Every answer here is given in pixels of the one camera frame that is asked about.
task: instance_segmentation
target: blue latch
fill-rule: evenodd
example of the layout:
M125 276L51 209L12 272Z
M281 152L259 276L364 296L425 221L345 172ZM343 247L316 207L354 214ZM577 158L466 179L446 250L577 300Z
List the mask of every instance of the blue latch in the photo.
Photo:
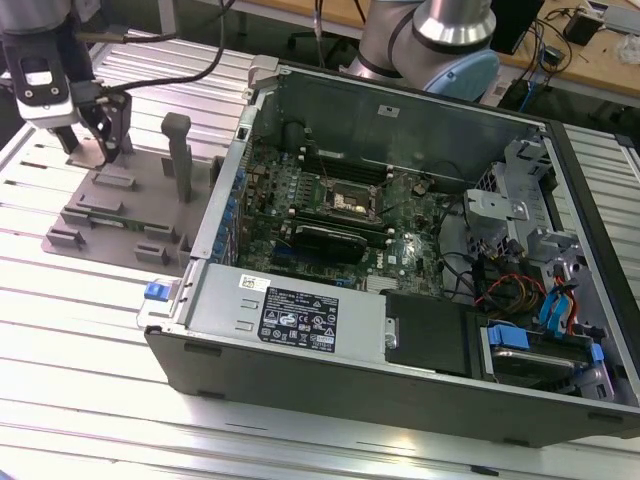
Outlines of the blue latch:
M602 362L604 360L604 352L602 351L602 347L597 343L591 344L591 358L593 358L593 363Z
M509 325L496 325L487 329L487 333L489 334L490 345L529 350L527 331L523 328L511 327Z
M144 290L144 298L147 300L157 300L159 302L169 301L169 294L171 293L171 287L162 285L161 283L151 282L147 284L147 288Z

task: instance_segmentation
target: white sticker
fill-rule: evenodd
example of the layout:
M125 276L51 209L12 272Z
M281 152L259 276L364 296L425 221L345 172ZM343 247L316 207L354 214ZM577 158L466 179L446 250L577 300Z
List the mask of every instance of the white sticker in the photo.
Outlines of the white sticker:
M271 280L268 278L254 277L252 275L242 275L240 277L240 288L246 288L247 290L255 290L256 292L266 292L267 288L271 285Z
M380 105L378 107L378 115L383 115L385 117L398 118L400 115L400 109L397 107L390 107L388 105Z
M333 337L327 337L325 335L318 335L315 340L318 343L328 343L329 345L333 345L334 342Z

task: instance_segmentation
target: blue tab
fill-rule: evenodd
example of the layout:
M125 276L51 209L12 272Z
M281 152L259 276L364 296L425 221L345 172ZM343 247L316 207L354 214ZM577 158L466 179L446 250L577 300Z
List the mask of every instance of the blue tab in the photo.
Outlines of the blue tab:
M523 328L511 327L509 325L496 325L489 328L488 333L490 345L529 350L527 331Z
M220 255L221 253L224 253L224 247L225 247L224 243L220 241L213 242L213 251L218 255Z
M169 293L171 288L162 285L160 283L149 283L144 291L144 298L147 300L157 300L159 302L166 302L169 300Z
M602 362L604 360L604 352L602 351L602 347L597 343L591 344L591 357L593 358L593 363Z
M557 338L562 337L562 332L560 331L560 319L565 313L568 313L568 311L569 299L563 295L560 297L560 300L558 300L556 308L551 312L551 316L549 317L547 324L547 329L553 330L553 333Z

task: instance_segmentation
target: motherboard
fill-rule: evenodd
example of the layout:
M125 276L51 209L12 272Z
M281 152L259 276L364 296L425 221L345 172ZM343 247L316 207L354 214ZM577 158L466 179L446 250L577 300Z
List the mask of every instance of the motherboard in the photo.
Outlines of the motherboard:
M256 144L237 265L371 293L441 296L434 225L445 195L420 173Z

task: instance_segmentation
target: cable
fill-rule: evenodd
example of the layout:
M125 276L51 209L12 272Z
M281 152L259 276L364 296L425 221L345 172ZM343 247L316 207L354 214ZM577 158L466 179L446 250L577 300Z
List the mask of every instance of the cable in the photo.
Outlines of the cable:
M358 9L358 15L362 19L362 23L367 23L367 17L364 15L364 11L362 10L362 6L360 5L360 0L353 0L353 3L356 4L356 8Z
M538 59L536 61L536 66L533 69L533 71L531 72L531 76L529 77L529 91L527 92L527 94L524 97L524 100L522 101L522 104L520 105L520 108L518 109L518 112L522 112L524 111L524 107L527 105L527 102L529 101L529 99L531 98L531 96L533 95L534 90L536 89L536 79L538 78L538 65L542 65L542 57L544 55L544 49L545 49L545 45L544 45L544 41L543 41L543 37L542 35L544 35L544 26L542 27L542 34L538 33L538 29L536 28L535 30L535 35L536 35L536 42L535 42L535 46L536 46L536 50L533 54L532 60L536 61L536 58Z
M518 85L523 79L524 77L527 75L527 73L529 72L529 70L531 70L531 68L533 68L533 66L536 64L536 57L539 51L539 45L538 45L538 40L542 41L542 38L544 37L544 26L543 25L539 25L537 22L534 22L533 24L533 30L529 29L527 31L527 33L532 32L535 35L535 42L534 42L534 48L533 48L533 56L531 57L531 61L529 62L529 66L527 66L526 70L524 72L522 72L522 75L520 75L520 77L518 78L518 80L515 81L514 85Z
M460 167L450 160L438 160L437 162L431 164L428 168L433 169L436 167L436 165L442 165L442 164L449 165L458 174L458 176L460 177L460 180L462 180L463 182L467 181Z
M131 37L125 35L122 43L160 43L168 42L169 40L175 40L178 38L178 33L167 33L165 35L155 35L153 37Z
M280 242L280 243L282 243L283 245L285 245L285 246L287 246L287 247L289 247L289 248L291 248L291 249L293 250L293 246L292 246L289 242L285 242L284 240L282 240L280 237L273 237L273 239L274 239L276 242Z
M569 43L569 40L564 38L564 35L562 34L562 32L560 30L558 30L556 27L551 25L549 22L546 22L546 21L540 20L540 19L536 19L536 23L539 23L539 24L543 25L544 27L549 27L551 30L553 30L556 33L556 35L558 35L558 37L560 37L560 39L564 42L564 44L569 49L569 59L567 60L567 63L565 64L564 67L557 68L555 71L550 71L550 70L547 70L544 65L542 65L542 69L545 72L551 73L553 75L555 75L556 73L564 72L567 68L569 68L569 65L571 65L571 62L573 61L573 48L571 47L571 43Z
M451 203L449 203L449 206L445 209L444 213L438 220L438 224L435 225L436 238L434 241L433 249L436 255L436 259L440 259L440 261L442 261L442 264L445 266L445 268L449 270L456 277L456 279L460 280L460 282L463 283L464 286L467 287L470 292L474 292L475 288L473 286L473 283L471 283L469 280L464 278L461 273L457 272L456 269L453 268L451 264L447 262L447 260L442 256L442 252L440 251L439 238L440 238L440 230L442 229L442 224L444 223L444 219L447 218L447 215L451 213L451 211L453 210L453 207L456 206L456 204L460 201L461 198L462 197L458 197L457 199L451 200Z
M322 8L324 7L324 0L315 0L314 12L313 12L313 31L316 36L316 46L318 47L318 65L320 68L325 68L324 53L322 51Z
M473 272L471 270L467 270L460 273L460 277L456 278L456 285L453 287L453 293L449 297L449 300L453 300L457 295L460 295L460 292L458 291L458 289L460 288L460 283L461 283L460 278L462 278L463 275L473 275Z
M172 85L172 84L197 82L199 80L202 80L206 76L208 76L211 72L213 72L218 66L218 64L220 63L220 60L222 60L222 54L224 53L224 32L225 32L224 17L226 13L229 11L229 9L236 2L236 0L229 0L229 3L225 5L223 0L219 0L219 1L220 1L220 9L221 9L218 17L220 19L220 45L218 46L218 51L216 52L215 58L206 69L204 69L202 72L196 75L187 76L187 77L171 77L171 78L159 78L155 80L141 80L138 82L131 82L131 83L124 83L121 85L116 85L115 87L106 87L105 93L107 94L122 93L122 92L126 92L128 90L133 90L136 88L157 87L160 85Z
M571 15L569 15L569 12L577 12L578 10L584 12L586 9L584 7L556 8L556 9L551 10L550 12L548 12L545 15L544 19L545 20L555 20L556 18L565 16L565 15L567 17L571 17Z
M556 276L554 280L557 286L561 287L562 285L564 285L564 280L562 280L562 277ZM573 335L573 325L575 324L576 315L578 314L578 302L576 301L576 298L571 290L568 290L566 292L566 295L567 297L569 297L570 304L569 315L567 316L566 331L569 335Z

